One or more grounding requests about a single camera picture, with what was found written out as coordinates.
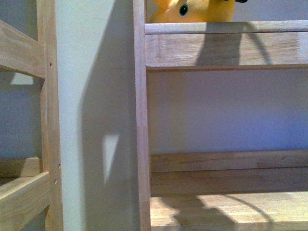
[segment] light patch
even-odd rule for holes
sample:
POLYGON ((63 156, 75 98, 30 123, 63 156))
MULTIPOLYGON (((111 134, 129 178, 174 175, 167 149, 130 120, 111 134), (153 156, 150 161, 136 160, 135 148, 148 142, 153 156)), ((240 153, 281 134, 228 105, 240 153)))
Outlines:
POLYGON ((298 46, 298 53, 300 61, 308 62, 308 32, 300 32, 298 36, 299 46, 298 46))
POLYGON ((34 84, 33 77, 19 73, 15 73, 11 81, 11 85, 33 85, 33 84, 34 84))
POLYGON ((103 171, 104 183, 109 180, 111 167, 115 158, 119 135, 106 135, 103 139, 103 171))

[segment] wood grain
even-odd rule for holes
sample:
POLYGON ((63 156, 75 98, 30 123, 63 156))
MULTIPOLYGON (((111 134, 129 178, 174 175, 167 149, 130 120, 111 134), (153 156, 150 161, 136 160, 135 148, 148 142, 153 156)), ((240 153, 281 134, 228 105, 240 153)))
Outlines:
POLYGON ((147 35, 149 69, 308 67, 308 32, 147 35))
POLYGON ((225 34, 308 31, 308 20, 231 23, 163 23, 145 24, 146 35, 225 34))
POLYGON ((46 210, 46 231, 63 231, 60 157, 57 41, 54 0, 37 0, 38 41, 45 47, 46 80, 40 94, 43 170, 50 173, 51 203, 46 210))
POLYGON ((152 231, 303 231, 308 192, 152 197, 152 231))
POLYGON ((44 78, 44 47, 0 20, 0 68, 44 78))
POLYGON ((133 3, 140 230, 150 231, 151 170, 147 111, 147 78, 145 66, 145 1, 134 0, 133 3))
POLYGON ((152 173, 151 195, 308 191, 308 167, 152 173))
POLYGON ((0 177, 34 177, 40 170, 40 160, 37 157, 0 159, 0 177))
POLYGON ((308 150, 153 154, 152 172, 308 167, 308 150))
POLYGON ((0 186, 0 229, 19 231, 50 203, 49 173, 0 186))

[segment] wall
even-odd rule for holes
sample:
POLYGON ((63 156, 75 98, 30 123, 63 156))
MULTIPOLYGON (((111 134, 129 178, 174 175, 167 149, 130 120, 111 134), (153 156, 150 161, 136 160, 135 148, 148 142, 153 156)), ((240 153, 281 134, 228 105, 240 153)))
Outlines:
POLYGON ((132 1, 56 1, 64 228, 138 230, 132 1))
MULTIPOLYGON (((37 40, 36 0, 0 0, 0 19, 37 40)), ((41 157, 40 82, 0 72, 0 158, 41 157)), ((23 231, 43 231, 44 213, 23 231)))
MULTIPOLYGON (((303 20, 306 9, 306 0, 249 0, 236 3, 233 20, 303 20)), ((149 81, 151 153, 308 148, 308 70, 165 72, 149 81)))

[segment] plush toy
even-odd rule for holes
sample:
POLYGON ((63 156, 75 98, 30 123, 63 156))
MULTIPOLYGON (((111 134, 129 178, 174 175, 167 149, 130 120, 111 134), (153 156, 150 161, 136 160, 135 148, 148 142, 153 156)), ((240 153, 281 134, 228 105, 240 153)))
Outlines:
POLYGON ((247 0, 153 0, 151 23, 230 22, 235 2, 247 0))

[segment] empty shelf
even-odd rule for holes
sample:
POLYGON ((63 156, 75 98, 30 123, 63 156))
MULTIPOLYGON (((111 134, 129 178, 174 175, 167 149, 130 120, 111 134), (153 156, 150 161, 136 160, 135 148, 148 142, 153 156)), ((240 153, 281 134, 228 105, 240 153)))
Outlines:
POLYGON ((19 231, 50 204, 50 176, 0 179, 0 230, 19 231))
POLYGON ((152 173, 152 231, 303 231, 308 168, 152 173))
POLYGON ((303 231, 308 192, 153 197, 152 231, 303 231))
POLYGON ((148 69, 308 67, 308 21, 146 24, 148 69))
POLYGON ((0 20, 0 68, 44 78, 44 46, 0 20))

